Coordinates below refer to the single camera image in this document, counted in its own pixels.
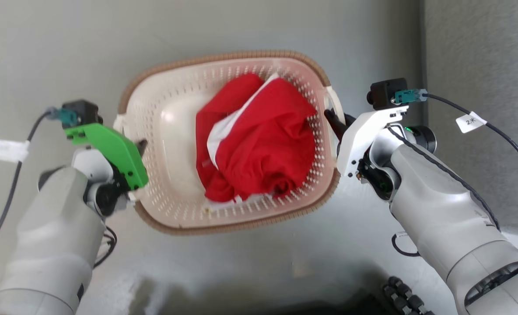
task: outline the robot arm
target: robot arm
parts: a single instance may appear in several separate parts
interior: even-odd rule
[[[0,285],[0,314],[73,315],[91,280],[105,231],[84,200],[79,170],[55,172],[17,227],[17,247]]]
[[[404,79],[372,85],[375,111],[341,132],[337,169],[389,203],[421,257],[451,289],[460,315],[518,315],[518,249],[432,155],[433,133],[398,123],[408,109],[391,99],[399,90],[406,90]],[[333,130],[343,130],[332,113],[325,115]]]
[[[96,105],[51,110],[79,149],[72,167],[45,172],[17,227],[17,247],[0,285],[0,315],[73,315],[91,281],[105,217],[123,209],[147,172],[137,144],[101,125]]]

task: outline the gray floor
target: gray floor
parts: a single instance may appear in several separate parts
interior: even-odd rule
[[[420,84],[417,1],[0,1],[0,138],[23,140],[47,106],[75,98],[100,105],[110,124],[123,88],[155,64],[239,49],[303,52],[326,70],[345,110],[370,109],[369,85]],[[411,120],[419,120],[413,112]],[[15,225],[41,171],[74,148],[56,123],[31,144],[0,234],[0,277]],[[14,166],[0,162],[0,212]],[[170,237],[132,210],[109,220],[115,253],[93,276],[78,313],[231,314],[306,301],[340,303],[397,275],[439,314],[453,299],[421,259],[395,253],[401,227],[368,187],[343,182],[307,217],[238,233]]]

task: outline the basket handle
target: basket handle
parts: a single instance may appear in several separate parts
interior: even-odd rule
[[[329,100],[333,104],[333,110],[335,110],[335,115],[339,118],[339,121],[343,124],[347,124],[345,122],[345,112],[343,112],[343,106],[341,106],[341,101],[339,101],[339,97],[333,87],[331,85],[325,87],[325,91],[327,91],[325,97],[325,108],[329,109]]]

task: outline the tape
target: tape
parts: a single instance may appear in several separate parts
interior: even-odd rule
[[[8,162],[23,162],[28,156],[29,141],[16,142],[0,140],[0,160]]]
[[[487,121],[479,117],[475,112],[463,115],[457,118],[455,122],[463,133],[467,133],[487,124]]]

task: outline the laundry basket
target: laundry basket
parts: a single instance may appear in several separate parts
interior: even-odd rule
[[[195,168],[195,115],[229,80],[247,73],[268,78],[275,72],[317,109],[308,120],[315,136],[315,161],[307,181],[282,198],[265,196],[209,210]],[[194,235],[259,227],[319,209],[340,178],[333,132],[323,116],[331,103],[344,120],[323,69],[288,50],[204,56],[141,73],[125,89],[113,125],[133,141],[148,141],[143,163],[149,182],[134,194],[137,213],[164,233]]]

